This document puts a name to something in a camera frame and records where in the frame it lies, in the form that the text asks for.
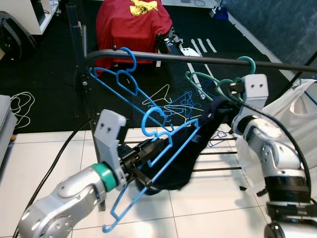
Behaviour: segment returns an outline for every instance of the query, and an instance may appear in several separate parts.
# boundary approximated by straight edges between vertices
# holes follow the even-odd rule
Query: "black cable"
[[[295,150],[297,151],[297,154],[298,154],[298,157],[301,161],[301,163],[303,164],[303,167],[304,167],[304,173],[305,173],[305,176],[306,176],[306,181],[307,181],[307,186],[309,188],[309,194],[311,195],[311,192],[312,192],[312,184],[311,184],[311,175],[309,173],[309,168],[308,168],[308,165],[307,165],[307,162],[305,160],[305,157],[304,157],[304,154],[303,152],[301,151],[301,149],[299,148],[299,145],[297,144],[296,140],[293,138],[293,136],[291,135],[291,133],[286,129],[286,127],[279,121],[277,120],[276,118],[272,117],[271,115],[257,109],[257,108],[254,108],[252,107],[251,105],[248,105],[246,104],[245,102],[242,102],[240,99],[234,97],[230,90],[228,89],[228,96],[229,98],[236,102],[237,104],[239,104],[240,106],[244,106],[248,109],[251,109],[252,111],[254,112],[257,112],[263,116],[265,116],[266,118],[272,120],[276,125],[278,125],[282,131],[285,133],[285,135],[289,138],[289,140],[292,142],[292,144],[294,145],[295,147]]]
[[[203,4],[203,5],[198,5],[198,4],[196,3],[196,1],[201,1],[201,2],[203,2],[204,4]],[[194,3],[195,3],[196,6],[205,6],[205,5],[206,5],[206,3],[205,3],[204,1],[202,1],[202,0],[194,0]]]
[[[65,141],[65,143],[63,144],[63,146],[61,147],[59,153],[57,154],[56,158],[54,159],[51,167],[49,168],[49,170],[47,171],[47,173],[45,174],[45,176],[43,177],[43,179],[41,180],[40,184],[38,185],[38,187],[36,188],[35,192],[33,193],[28,205],[26,206],[25,210],[32,205],[32,203],[34,202],[36,196],[38,195],[38,193],[40,192],[42,186],[44,185],[44,183],[46,182],[46,180],[48,179],[48,177],[50,176],[50,174],[52,173],[53,169],[55,168],[56,164],[59,161],[60,156],[62,155],[63,151],[65,150],[66,146],[68,145],[68,143],[71,141],[71,139],[74,137],[74,135],[81,129],[83,128],[87,123],[89,123],[91,120],[93,119],[88,119],[86,120],[84,123],[82,123],[79,127],[77,127],[72,133],[71,135],[67,138],[67,140]],[[17,226],[13,235],[13,238],[17,238],[19,235],[19,227]]]

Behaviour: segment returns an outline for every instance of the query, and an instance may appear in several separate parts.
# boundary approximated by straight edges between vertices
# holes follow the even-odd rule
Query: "white plastic bag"
[[[311,173],[316,172],[317,166],[317,106],[305,91],[317,96],[315,82],[312,79],[302,79],[300,86],[288,90],[282,97],[264,107],[265,112],[278,119],[292,134],[304,153]],[[242,138],[237,139],[236,146],[241,167],[254,184],[247,191],[254,193],[263,190],[264,177],[255,152]],[[312,190],[312,196],[317,196],[317,181],[312,180]]]

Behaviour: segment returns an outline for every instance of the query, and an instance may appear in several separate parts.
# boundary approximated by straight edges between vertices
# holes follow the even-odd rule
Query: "metal frame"
[[[90,86],[89,86],[89,67],[95,62],[96,59],[102,57],[110,58],[130,58],[131,56],[120,50],[98,50],[87,54],[87,27],[86,19],[84,14],[84,8],[82,6],[81,0],[73,0],[76,4],[70,3],[66,6],[67,14],[69,18],[70,31],[77,61],[77,70],[75,73],[75,90],[76,90],[76,116],[79,116],[80,108],[78,107],[79,102],[84,102],[85,109],[88,117],[94,118],[96,112],[94,110],[94,105],[92,104]],[[78,16],[80,16],[81,26],[78,24]],[[237,59],[222,59],[222,58],[208,58],[208,57],[188,57],[188,56],[178,56],[178,55],[165,55],[165,54],[155,54],[155,53],[146,53],[146,52],[132,52],[136,59],[144,60],[155,60],[155,61],[164,61],[164,62],[186,62],[186,63],[202,63],[202,64],[217,64],[217,65],[236,65],[236,66],[246,66],[250,67],[250,63],[246,60],[237,60]],[[298,64],[285,64],[285,63],[271,63],[256,61],[257,67],[262,68],[272,68],[272,69],[283,69],[283,70],[294,70],[299,71],[297,77],[301,72],[317,72],[317,68],[306,65]],[[292,87],[293,83],[297,78],[294,78],[287,86],[281,91],[280,94],[287,91]],[[95,122],[90,123],[90,128],[94,134],[96,130]],[[96,141],[94,139],[94,146],[97,155],[97,161],[100,162],[100,156],[97,149]],[[211,141],[226,141],[226,140],[236,140],[236,138],[215,138]],[[128,143],[138,143],[139,141],[127,142]],[[218,153],[202,153],[201,155],[214,155],[214,154],[237,154],[237,152],[218,152]],[[206,171],[225,171],[225,170],[240,170],[241,167],[231,167],[231,168],[213,168],[213,169],[202,169],[202,170],[193,170],[194,172],[206,172]],[[100,211],[106,209],[105,203],[101,203],[99,206]]]

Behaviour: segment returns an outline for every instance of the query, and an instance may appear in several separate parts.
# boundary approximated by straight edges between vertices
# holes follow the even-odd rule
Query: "gray wall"
[[[223,6],[284,63],[317,51],[317,0],[224,0]]]

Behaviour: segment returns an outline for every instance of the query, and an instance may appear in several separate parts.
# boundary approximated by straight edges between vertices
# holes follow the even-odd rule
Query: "green hanger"
[[[251,64],[251,72],[250,72],[250,74],[254,74],[254,73],[255,73],[255,71],[256,71],[256,64],[255,64],[255,62],[254,62],[254,60],[253,60],[252,58],[250,58],[250,57],[248,57],[248,56],[241,56],[241,57],[238,58],[238,60],[247,60],[248,62],[250,62],[250,64]],[[199,92],[201,92],[202,94],[204,94],[205,97],[206,97],[208,100],[210,100],[211,102],[213,101],[212,98],[211,98],[207,93],[205,93],[200,87],[198,87],[198,85],[197,85],[195,82],[193,82],[192,79],[193,79],[193,76],[194,76],[194,75],[199,75],[199,76],[201,76],[201,77],[205,77],[205,78],[207,78],[207,79],[213,81],[213,82],[216,84],[216,88],[215,88],[216,92],[217,92],[219,95],[225,97],[225,98],[228,99],[228,100],[230,100],[230,99],[220,91],[220,89],[219,89],[220,85],[221,85],[222,83],[236,83],[236,82],[242,81],[242,78],[240,78],[240,77],[237,77],[237,78],[235,78],[234,80],[231,80],[231,79],[223,79],[223,80],[219,81],[219,80],[217,80],[217,79],[215,79],[215,78],[213,78],[213,77],[211,77],[210,75],[205,74],[205,73],[200,73],[200,72],[192,72],[192,73],[190,73],[190,72],[186,72],[186,73],[185,73],[185,78],[186,78]]]

